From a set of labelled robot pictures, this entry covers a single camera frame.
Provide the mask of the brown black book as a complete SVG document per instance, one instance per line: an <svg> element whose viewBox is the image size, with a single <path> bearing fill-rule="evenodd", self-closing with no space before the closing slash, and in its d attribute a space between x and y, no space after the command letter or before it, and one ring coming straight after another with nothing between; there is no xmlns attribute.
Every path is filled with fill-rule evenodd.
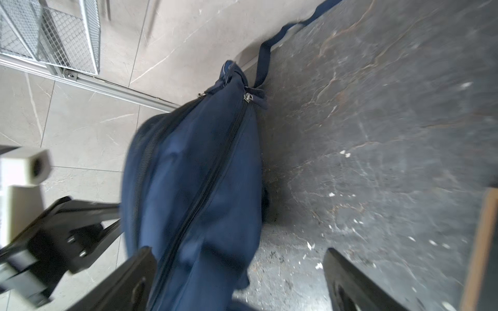
<svg viewBox="0 0 498 311"><path fill-rule="evenodd" d="M497 188L486 190L460 310L497 310Z"/></svg>

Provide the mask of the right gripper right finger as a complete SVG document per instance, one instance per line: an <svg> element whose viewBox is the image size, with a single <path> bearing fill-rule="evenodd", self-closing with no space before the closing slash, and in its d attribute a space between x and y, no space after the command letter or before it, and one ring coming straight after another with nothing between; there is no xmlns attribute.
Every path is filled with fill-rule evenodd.
<svg viewBox="0 0 498 311"><path fill-rule="evenodd" d="M333 310L405 310L336 249L322 262Z"/></svg>

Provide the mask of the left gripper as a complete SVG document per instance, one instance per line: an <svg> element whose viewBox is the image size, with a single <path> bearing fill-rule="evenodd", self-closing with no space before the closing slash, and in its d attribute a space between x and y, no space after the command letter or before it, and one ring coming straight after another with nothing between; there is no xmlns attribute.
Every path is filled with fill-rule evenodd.
<svg viewBox="0 0 498 311"><path fill-rule="evenodd" d="M118 203L63 197L1 249L1 292L42 307L67 272L88 269L121 233Z"/></svg>

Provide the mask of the navy blue student backpack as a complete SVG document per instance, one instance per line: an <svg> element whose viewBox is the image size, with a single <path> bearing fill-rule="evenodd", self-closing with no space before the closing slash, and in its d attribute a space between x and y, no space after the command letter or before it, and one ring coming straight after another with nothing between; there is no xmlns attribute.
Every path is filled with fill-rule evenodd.
<svg viewBox="0 0 498 311"><path fill-rule="evenodd" d="M250 284L267 198L256 111L271 49L292 27L261 44L254 82L229 60L196 99L138 128L119 211L128 254L156 260L147 310L248 310L233 293Z"/></svg>

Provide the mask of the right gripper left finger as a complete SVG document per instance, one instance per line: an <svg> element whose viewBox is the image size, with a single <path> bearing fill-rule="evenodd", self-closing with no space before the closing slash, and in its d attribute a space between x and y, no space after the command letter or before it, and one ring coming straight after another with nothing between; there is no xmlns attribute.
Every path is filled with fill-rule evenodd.
<svg viewBox="0 0 498 311"><path fill-rule="evenodd" d="M152 248L142 247L69 309L146 310L156 270Z"/></svg>

